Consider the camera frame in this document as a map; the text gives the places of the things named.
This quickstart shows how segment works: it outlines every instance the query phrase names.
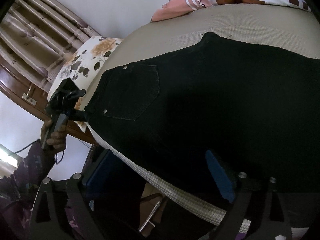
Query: floral sleeve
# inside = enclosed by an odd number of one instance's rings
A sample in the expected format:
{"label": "floral sleeve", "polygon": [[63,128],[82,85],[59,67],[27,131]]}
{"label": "floral sleeve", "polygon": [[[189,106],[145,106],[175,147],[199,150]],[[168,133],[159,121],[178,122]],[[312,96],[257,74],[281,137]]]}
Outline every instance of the floral sleeve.
{"label": "floral sleeve", "polygon": [[41,181],[54,165],[54,158],[45,156],[40,140],[35,142],[19,167],[10,177],[0,179],[0,198],[34,202]]}

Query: bolt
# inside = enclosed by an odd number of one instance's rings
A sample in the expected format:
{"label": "bolt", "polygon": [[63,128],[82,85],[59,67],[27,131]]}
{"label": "bolt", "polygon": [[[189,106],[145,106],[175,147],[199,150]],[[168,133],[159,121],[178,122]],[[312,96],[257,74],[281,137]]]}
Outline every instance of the bolt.
{"label": "bolt", "polygon": [[43,184],[48,184],[49,182],[50,182],[50,178],[45,178],[42,181]]}
{"label": "bolt", "polygon": [[271,182],[271,183],[276,183],[276,182],[277,182],[277,180],[276,180],[276,178],[271,177],[271,178],[270,178],[270,182]]}
{"label": "bolt", "polygon": [[81,178],[81,173],[77,172],[75,174],[72,175],[73,179],[80,179]]}
{"label": "bolt", "polygon": [[245,179],[247,177],[247,174],[245,172],[240,172],[238,175],[241,179]]}

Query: blue object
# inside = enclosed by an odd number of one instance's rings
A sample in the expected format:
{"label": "blue object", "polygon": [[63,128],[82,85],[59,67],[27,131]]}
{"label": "blue object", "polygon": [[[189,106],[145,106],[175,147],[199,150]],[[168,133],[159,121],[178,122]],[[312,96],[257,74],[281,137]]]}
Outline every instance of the blue object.
{"label": "blue object", "polygon": [[105,182],[110,178],[111,172],[114,170],[116,164],[119,161],[112,151],[104,150],[106,153],[105,157],[99,163],[98,167],[89,178],[86,185],[86,198],[94,199],[100,197],[103,191],[106,191]]}
{"label": "blue object", "polygon": [[221,196],[228,200],[230,203],[235,199],[234,184],[231,179],[227,176],[224,168],[221,166],[214,154],[208,150],[205,153],[205,159],[209,171],[217,184]]}

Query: curtain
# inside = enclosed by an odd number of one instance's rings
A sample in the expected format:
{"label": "curtain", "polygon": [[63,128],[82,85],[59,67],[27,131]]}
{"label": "curtain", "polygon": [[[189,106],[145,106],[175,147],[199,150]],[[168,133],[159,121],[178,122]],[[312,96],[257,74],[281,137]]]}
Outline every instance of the curtain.
{"label": "curtain", "polygon": [[100,35],[56,0],[16,0],[0,24],[0,55],[49,92],[62,66],[92,36]]}

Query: cable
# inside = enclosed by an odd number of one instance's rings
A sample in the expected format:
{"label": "cable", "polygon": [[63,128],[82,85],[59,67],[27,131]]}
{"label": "cable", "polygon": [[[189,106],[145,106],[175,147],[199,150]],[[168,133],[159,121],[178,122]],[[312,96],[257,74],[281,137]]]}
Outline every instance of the cable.
{"label": "cable", "polygon": [[91,147],[89,145],[86,145],[83,141],[81,141],[80,139],[78,139],[82,144],[84,144],[85,146],[87,146],[89,149],[91,149]]}
{"label": "cable", "polygon": [[30,145],[34,144],[36,141],[34,141],[34,142],[32,142],[32,143],[28,144],[26,147],[24,147],[24,148],[23,148],[23,149],[21,149],[21,150],[18,150],[17,152],[13,152],[13,153],[11,153],[11,154],[8,154],[6,157],[9,157],[9,156],[12,156],[12,155],[15,155],[15,154],[17,154],[17,153],[22,152],[23,150],[27,149]]}
{"label": "cable", "polygon": [[[14,154],[17,154],[17,153],[22,152],[23,150],[27,149],[29,146],[31,146],[32,144],[34,144],[36,141],[28,144],[26,147],[22,148],[21,150],[18,150],[17,152],[8,154],[6,157],[9,157],[9,156],[12,156],[12,155],[14,155]],[[62,152],[62,157],[61,157],[60,161],[58,161],[58,154],[55,155],[56,165],[58,165],[58,164],[63,160],[63,157],[64,157],[64,150],[63,150],[63,152]]]}
{"label": "cable", "polygon": [[34,141],[34,142],[30,143],[28,146],[24,147],[23,149],[21,149],[21,150],[19,150],[19,151],[15,152],[15,153],[13,153],[13,154],[17,154],[17,153],[19,153],[19,152],[22,152],[23,150],[27,149],[31,144],[34,144],[36,141]]}
{"label": "cable", "polygon": [[61,161],[62,161],[62,159],[63,159],[63,157],[64,157],[64,150],[63,150],[63,152],[62,152],[62,157],[61,157],[61,159],[60,159],[60,161],[58,161],[58,154],[56,154],[56,165],[58,165]]}

